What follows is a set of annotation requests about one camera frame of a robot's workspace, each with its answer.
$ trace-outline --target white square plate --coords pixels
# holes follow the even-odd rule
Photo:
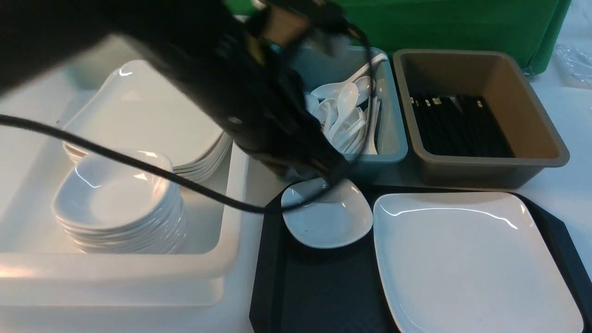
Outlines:
[[[525,205],[506,193],[388,194],[374,204],[382,286],[402,333],[580,333]]]

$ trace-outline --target black chopsticks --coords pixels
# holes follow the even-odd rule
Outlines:
[[[428,152],[443,156],[515,157],[484,97],[414,94],[411,103]]]

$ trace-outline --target black serving tray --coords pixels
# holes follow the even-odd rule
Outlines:
[[[458,192],[378,185],[360,190],[370,207],[389,193]],[[565,225],[515,195],[529,209],[580,308],[583,333],[592,333],[592,283]],[[281,196],[268,207],[280,206]],[[281,215],[265,216],[249,318],[255,333],[399,332],[382,291],[374,232],[343,248],[312,249],[292,237]]]

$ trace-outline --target stack of white bowls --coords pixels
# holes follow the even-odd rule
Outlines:
[[[113,72],[63,130],[111,149],[164,153],[176,173],[196,182],[212,176],[232,146],[220,126],[143,60]],[[63,147],[74,163],[88,153]]]
[[[165,155],[121,152],[172,170]],[[53,212],[84,253],[173,254],[187,227],[178,185],[94,154],[81,158],[66,177]]]

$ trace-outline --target green backdrop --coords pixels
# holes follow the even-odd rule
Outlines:
[[[571,0],[334,0],[366,31],[373,46],[493,50],[513,56],[527,73],[549,63]],[[226,0],[235,14],[250,0]]]

